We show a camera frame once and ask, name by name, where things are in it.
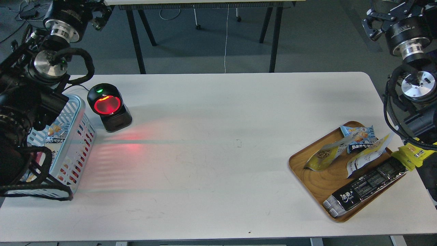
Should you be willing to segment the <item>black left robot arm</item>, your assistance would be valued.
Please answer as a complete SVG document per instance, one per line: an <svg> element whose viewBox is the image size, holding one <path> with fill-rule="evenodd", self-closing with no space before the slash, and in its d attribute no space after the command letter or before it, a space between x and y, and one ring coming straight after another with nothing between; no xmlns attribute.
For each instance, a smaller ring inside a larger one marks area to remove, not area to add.
<svg viewBox="0 0 437 246"><path fill-rule="evenodd" d="M67 105L67 84L92 79L91 55L71 47L88 23L101 30L113 11L104 0L54 0L37 29L1 63L1 196L69 201L73 191L50 174L49 148L28 144Z"/></svg>

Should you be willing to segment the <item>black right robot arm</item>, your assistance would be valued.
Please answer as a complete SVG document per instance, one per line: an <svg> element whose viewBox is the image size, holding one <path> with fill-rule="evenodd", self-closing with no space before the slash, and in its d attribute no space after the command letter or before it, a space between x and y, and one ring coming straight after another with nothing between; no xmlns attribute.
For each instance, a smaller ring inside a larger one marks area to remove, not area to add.
<svg viewBox="0 0 437 246"><path fill-rule="evenodd" d="M366 36L385 37L390 55L401 57L386 83L384 118L404 143L400 155L418 169L436 200L436 41L435 0L370 0L362 19Z"/></svg>

